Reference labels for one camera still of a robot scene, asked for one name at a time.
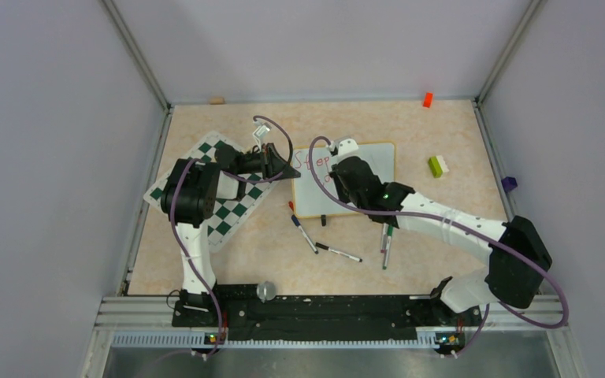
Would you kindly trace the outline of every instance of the whiteboard marker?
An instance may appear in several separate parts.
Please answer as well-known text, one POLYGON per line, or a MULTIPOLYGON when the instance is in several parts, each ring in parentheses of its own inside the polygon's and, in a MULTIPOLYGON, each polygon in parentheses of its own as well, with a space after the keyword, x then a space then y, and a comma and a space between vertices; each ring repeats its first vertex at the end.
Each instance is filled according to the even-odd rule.
POLYGON ((321 243, 316 243, 315 245, 318 246, 319 248, 321 248, 322 250, 329 250, 329 251, 333 252, 334 254, 338 254, 339 256, 344 256, 346 258, 350 258, 353 261, 363 262, 362 258, 357 258, 352 254, 348 254, 347 252, 342 252, 341 250, 336 250, 335 248, 331 248, 331 247, 326 246, 321 243))
POLYGON ((393 226, 388 226, 388 237, 386 238, 386 253, 384 254, 384 264, 382 269, 388 267, 388 257, 391 255, 391 241, 393 240, 393 226))
POLYGON ((386 239, 388 238, 388 223, 381 226, 381 253, 386 253, 386 239))
POLYGON ((310 237, 307 235, 307 232, 303 230, 303 227, 300 225, 300 222, 298 222, 298 218, 296 218, 295 215, 291 215, 291 220, 293 221, 293 224, 295 224, 295 226, 300 230, 300 232, 302 232, 302 236, 305 236, 307 244, 310 245, 314 253, 319 254, 319 250, 314 246, 314 243, 312 243, 312 239, 310 239, 310 237))

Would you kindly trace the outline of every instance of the beige table surface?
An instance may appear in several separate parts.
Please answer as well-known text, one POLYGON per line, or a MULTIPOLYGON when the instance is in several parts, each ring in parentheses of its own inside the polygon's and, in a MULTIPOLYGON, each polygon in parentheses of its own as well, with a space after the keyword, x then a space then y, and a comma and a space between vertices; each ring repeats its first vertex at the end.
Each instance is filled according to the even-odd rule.
MULTIPOLYGON (((303 102, 176 106, 159 172, 209 131, 251 147, 251 117, 279 122, 295 147, 316 135, 352 135, 359 143, 392 140, 395 179, 423 195, 481 217, 505 220, 488 155, 469 100, 435 101, 430 109, 416 102, 303 102), (443 155, 446 176, 432 178, 427 160, 443 155)), ((277 130, 268 134, 282 156, 287 144, 277 130)), ((395 230, 387 270, 379 252, 381 225, 363 215, 301 223, 312 240, 363 258, 357 263, 329 252, 315 255, 289 219, 291 183, 280 182, 223 249, 212 254, 220 284, 272 281, 282 295, 376 295, 429 293, 444 277, 481 265, 461 250, 417 232, 395 230)), ((182 265, 166 216, 150 209, 128 293, 168 294, 180 288, 182 265)))

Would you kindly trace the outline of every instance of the green and white chessboard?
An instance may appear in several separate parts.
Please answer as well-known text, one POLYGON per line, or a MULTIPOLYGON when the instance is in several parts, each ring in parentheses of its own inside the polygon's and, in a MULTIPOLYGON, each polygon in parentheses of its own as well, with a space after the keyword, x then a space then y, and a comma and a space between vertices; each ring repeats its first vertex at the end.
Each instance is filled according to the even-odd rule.
MULTIPOLYGON (((187 151, 186 154, 180 156, 180 158, 197 158, 205 162, 212 161, 214 158, 214 151, 223 144, 233 146, 233 148, 238 151, 243 150, 238 143, 233 142, 222 134, 219 134, 218 132, 209 132, 207 135, 203 136, 193 148, 187 151)), ((168 181, 168 177, 172 171, 173 168, 171 167, 166 173, 161 175, 158 181, 154 183, 143 196, 150 206, 158 209, 161 213, 163 213, 163 211, 161 210, 159 199, 163 195, 163 187, 168 181)), ((261 179, 260 176, 255 174, 245 178, 252 181, 261 179)), ((238 228, 247 220, 247 218, 249 218, 251 213, 276 185, 276 181, 272 183, 257 183, 255 185, 247 183, 247 188, 245 189, 246 194, 241 201, 217 200, 214 204, 213 216, 206 220, 208 224, 207 239, 210 244, 210 253, 219 251, 221 247, 231 239, 238 228)))

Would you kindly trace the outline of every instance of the gray floor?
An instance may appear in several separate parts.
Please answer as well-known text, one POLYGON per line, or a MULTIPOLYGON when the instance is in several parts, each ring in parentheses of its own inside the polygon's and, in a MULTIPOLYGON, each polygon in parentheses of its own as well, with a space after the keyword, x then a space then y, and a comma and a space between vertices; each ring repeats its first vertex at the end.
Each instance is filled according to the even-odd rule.
POLYGON ((558 377, 543 332, 486 332, 458 360, 416 350, 224 350, 207 363, 187 354, 150 363, 166 349, 113 348, 104 378, 134 377, 558 377))

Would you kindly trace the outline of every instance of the gray wall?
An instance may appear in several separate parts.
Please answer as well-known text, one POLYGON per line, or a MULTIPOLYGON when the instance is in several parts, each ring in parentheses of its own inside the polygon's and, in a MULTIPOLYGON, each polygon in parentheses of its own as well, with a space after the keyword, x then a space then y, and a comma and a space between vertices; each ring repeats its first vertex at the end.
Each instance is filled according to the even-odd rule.
POLYGON ((528 0, 117 0, 173 102, 469 97, 528 0))
POLYGON ((605 2, 548 2, 487 104, 590 376, 605 376, 605 2))
POLYGON ((97 1, 0 1, 0 377, 79 373, 161 119, 97 1))

